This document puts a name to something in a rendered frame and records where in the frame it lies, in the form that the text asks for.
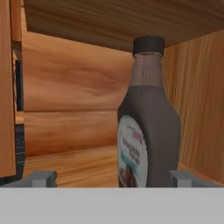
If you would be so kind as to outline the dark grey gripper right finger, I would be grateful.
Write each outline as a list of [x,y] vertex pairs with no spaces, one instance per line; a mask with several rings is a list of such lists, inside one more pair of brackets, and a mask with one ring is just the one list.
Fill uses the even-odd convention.
[[190,171],[170,171],[171,187],[220,187],[215,183],[196,177]]

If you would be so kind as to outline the wooden cabinet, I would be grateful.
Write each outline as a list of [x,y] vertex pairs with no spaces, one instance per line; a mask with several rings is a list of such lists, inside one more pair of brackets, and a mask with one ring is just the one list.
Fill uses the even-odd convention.
[[[22,32],[25,172],[52,168],[61,187],[116,186],[116,110],[132,56]],[[164,85],[179,112],[178,166],[224,185],[224,30],[168,47]]]

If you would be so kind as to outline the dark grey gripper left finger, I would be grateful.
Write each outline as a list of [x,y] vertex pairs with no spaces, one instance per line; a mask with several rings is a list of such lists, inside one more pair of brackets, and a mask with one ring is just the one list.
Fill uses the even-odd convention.
[[56,171],[34,171],[27,178],[5,185],[5,187],[56,187]]

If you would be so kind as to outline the dark brown syrup bottle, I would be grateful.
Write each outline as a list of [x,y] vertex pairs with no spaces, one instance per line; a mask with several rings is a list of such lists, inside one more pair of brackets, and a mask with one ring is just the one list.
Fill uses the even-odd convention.
[[117,171],[120,187],[167,187],[177,169],[181,121],[165,92],[165,39],[134,39],[134,64],[117,111]]

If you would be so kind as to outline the wooden cabinet door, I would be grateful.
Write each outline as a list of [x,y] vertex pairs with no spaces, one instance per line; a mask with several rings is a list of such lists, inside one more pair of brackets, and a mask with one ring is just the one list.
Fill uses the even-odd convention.
[[0,0],[0,178],[15,174],[10,0]]

